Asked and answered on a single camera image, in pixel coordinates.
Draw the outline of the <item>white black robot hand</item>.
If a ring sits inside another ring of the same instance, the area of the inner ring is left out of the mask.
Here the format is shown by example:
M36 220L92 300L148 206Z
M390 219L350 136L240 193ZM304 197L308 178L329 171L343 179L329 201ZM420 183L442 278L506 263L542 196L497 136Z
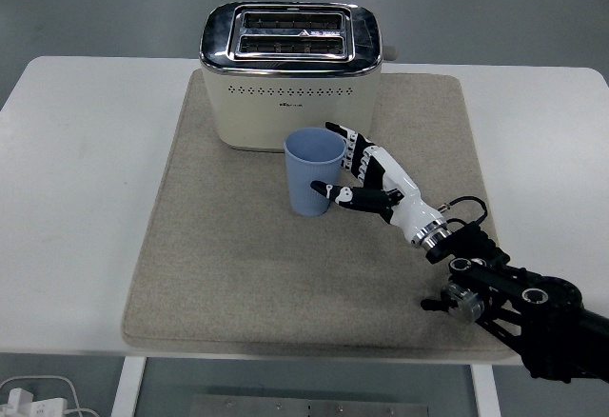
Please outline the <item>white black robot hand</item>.
M316 180L312 189L342 208L380 215L415 247L430 250L449 236L443 216L424 202L418 186L385 148L344 126L327 122L325 127L344 139L341 166L362 184L343 187Z

